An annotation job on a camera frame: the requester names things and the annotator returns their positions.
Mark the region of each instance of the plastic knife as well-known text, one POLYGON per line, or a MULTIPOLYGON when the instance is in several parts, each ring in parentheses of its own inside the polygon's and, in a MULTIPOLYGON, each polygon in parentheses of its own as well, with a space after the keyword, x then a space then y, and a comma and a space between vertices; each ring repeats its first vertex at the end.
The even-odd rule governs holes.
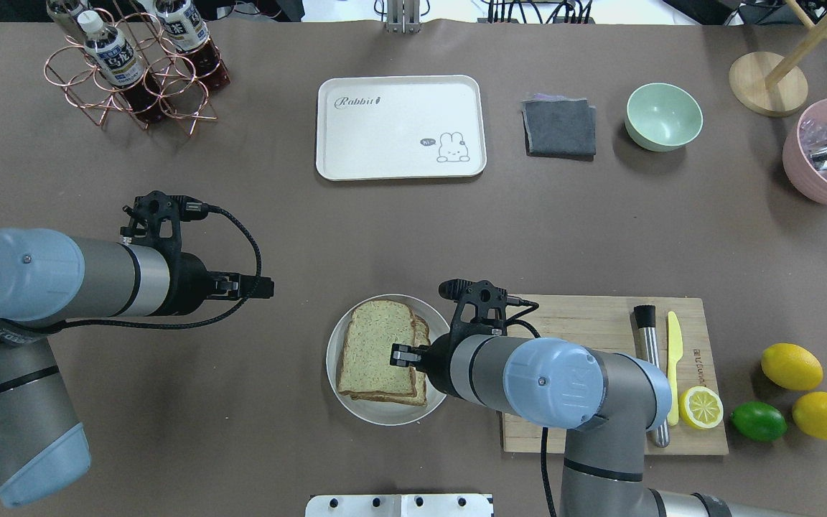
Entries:
POLYGON ((669 408, 669 416, 666 421, 669 425, 678 423, 678 379, 676 369, 678 360, 682 359, 682 327, 678 324, 678 317, 669 311, 669 364, 665 368, 665 376, 669 378, 669 387, 672 389, 672 408, 669 408))

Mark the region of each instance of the blue joint cap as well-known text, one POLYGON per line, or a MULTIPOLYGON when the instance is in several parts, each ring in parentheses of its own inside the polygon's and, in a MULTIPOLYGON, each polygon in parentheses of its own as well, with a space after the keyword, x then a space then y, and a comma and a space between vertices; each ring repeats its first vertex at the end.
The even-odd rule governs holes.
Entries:
POLYGON ((665 378, 665 373, 656 368, 650 361, 637 359, 626 353, 618 353, 617 355, 623 355, 637 363, 637 366, 640 366, 640 370, 643 370, 653 387, 653 396, 656 397, 656 418, 647 428, 647 431, 652 431, 665 421, 665 418, 669 416, 669 409, 672 408, 672 389, 669 387, 669 380, 665 378))
POLYGON ((557 337, 519 345, 503 368, 503 390, 523 419, 542 427, 575 429, 602 405, 604 379, 585 347, 557 337))
POLYGON ((0 230, 0 318, 43 320, 78 294, 85 258, 73 239, 55 230, 0 230))
POLYGON ((33 503, 66 488, 91 467, 88 439, 81 422, 57 438, 0 487, 6 508, 33 503))

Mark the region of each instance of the bottle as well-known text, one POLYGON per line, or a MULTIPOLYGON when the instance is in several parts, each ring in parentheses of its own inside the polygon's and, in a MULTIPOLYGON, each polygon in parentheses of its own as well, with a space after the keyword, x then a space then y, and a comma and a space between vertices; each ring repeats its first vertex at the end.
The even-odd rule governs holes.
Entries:
POLYGON ((180 52, 186 52, 187 58, 193 61, 191 72, 196 73, 209 91, 219 90, 232 82, 216 46, 210 42, 210 30, 193 0, 156 0, 155 13, 174 46, 180 52))
POLYGON ((88 10, 88 0, 47 0, 47 14, 76 43, 85 43, 85 32, 75 18, 88 10))
POLYGON ((85 30, 85 52, 95 58, 101 75, 111 85, 123 88, 119 93, 129 103, 136 118, 147 124, 161 121, 164 113, 159 99, 152 93, 161 88, 142 66, 142 59, 122 30, 105 25, 95 11, 79 14, 78 24, 85 30))

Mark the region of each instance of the green bowl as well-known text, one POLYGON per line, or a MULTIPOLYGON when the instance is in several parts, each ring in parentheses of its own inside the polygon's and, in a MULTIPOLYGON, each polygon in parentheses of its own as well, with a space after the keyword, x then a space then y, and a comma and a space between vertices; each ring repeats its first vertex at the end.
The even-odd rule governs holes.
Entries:
POLYGON ((700 134, 704 115, 695 98, 676 85, 650 83, 627 99, 624 127, 650 151, 672 151, 700 134))

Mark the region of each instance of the bread slice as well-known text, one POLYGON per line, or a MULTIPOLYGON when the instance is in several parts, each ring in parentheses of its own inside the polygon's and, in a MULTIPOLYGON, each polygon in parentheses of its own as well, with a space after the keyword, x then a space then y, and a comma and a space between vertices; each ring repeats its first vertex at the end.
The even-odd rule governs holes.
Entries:
MULTIPOLYGON (((429 345, 429 326, 426 321, 418 315, 414 315, 413 321, 413 346, 419 347, 429 345)), ((407 406, 426 405, 426 374, 413 370, 413 386, 416 389, 413 396, 378 395, 377 393, 351 393, 354 400, 373 400, 374 402, 394 402, 395 404, 406 404, 407 406)))
POLYGON ((414 343, 413 320, 410 307, 390 300, 373 300, 355 308, 344 340, 337 392, 413 396, 413 368, 388 363, 391 344, 414 343))

